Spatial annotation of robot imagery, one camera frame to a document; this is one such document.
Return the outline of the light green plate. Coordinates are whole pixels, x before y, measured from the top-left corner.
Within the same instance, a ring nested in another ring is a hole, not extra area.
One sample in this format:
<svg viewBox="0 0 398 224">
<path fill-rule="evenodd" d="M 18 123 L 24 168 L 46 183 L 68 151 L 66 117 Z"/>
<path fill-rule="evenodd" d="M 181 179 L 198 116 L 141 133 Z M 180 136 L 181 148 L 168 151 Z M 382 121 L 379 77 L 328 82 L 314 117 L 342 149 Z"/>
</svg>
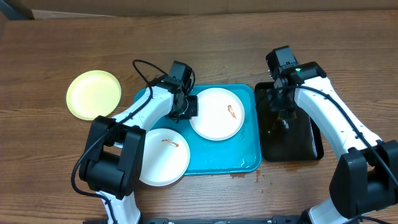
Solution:
<svg viewBox="0 0 398 224">
<path fill-rule="evenodd" d="M 71 114 L 83 120 L 107 116 L 118 106 L 122 89 L 118 79 L 103 70 L 82 73 L 71 82 L 66 103 Z"/>
</svg>

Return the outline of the green yellow sponge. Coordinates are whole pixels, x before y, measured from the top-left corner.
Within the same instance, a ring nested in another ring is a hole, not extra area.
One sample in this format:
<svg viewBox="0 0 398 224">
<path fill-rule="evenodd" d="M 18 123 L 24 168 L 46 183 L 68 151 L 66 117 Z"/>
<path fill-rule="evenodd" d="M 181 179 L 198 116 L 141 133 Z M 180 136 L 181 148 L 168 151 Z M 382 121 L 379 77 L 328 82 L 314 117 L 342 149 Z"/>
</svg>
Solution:
<svg viewBox="0 0 398 224">
<path fill-rule="evenodd" d="M 296 112 L 295 111 L 280 111 L 278 114 L 277 119 L 288 121 L 288 120 L 294 120 L 297 118 Z"/>
</svg>

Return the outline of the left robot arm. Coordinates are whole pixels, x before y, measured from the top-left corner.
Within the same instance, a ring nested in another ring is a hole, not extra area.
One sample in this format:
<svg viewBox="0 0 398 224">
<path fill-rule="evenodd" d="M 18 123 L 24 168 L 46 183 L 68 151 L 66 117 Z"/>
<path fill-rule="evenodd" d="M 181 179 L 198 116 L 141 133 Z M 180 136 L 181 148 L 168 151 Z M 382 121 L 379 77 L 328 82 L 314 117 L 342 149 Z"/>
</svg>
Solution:
<svg viewBox="0 0 398 224">
<path fill-rule="evenodd" d="M 113 118 L 93 120 L 71 185 L 78 194 L 103 201 L 105 223 L 140 222 L 133 192 L 141 175 L 146 134 L 161 118 L 177 123 L 197 116 L 194 84 L 193 69 L 174 61 L 169 72 L 146 81 L 146 92 L 128 109 Z"/>
</svg>

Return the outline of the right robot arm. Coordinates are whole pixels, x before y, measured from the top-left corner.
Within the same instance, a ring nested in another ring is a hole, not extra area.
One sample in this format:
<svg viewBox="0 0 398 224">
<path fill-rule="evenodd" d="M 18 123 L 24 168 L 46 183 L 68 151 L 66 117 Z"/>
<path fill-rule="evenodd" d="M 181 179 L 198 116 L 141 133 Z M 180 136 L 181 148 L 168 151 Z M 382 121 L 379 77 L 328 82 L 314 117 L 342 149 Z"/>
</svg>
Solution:
<svg viewBox="0 0 398 224">
<path fill-rule="evenodd" d="M 355 117 L 316 62 L 301 64 L 289 46 L 266 55 L 274 87 L 266 99 L 279 119 L 308 114 L 338 159 L 330 196 L 302 212 L 298 223 L 359 223 L 397 204 L 397 141 L 383 141 Z"/>
</svg>

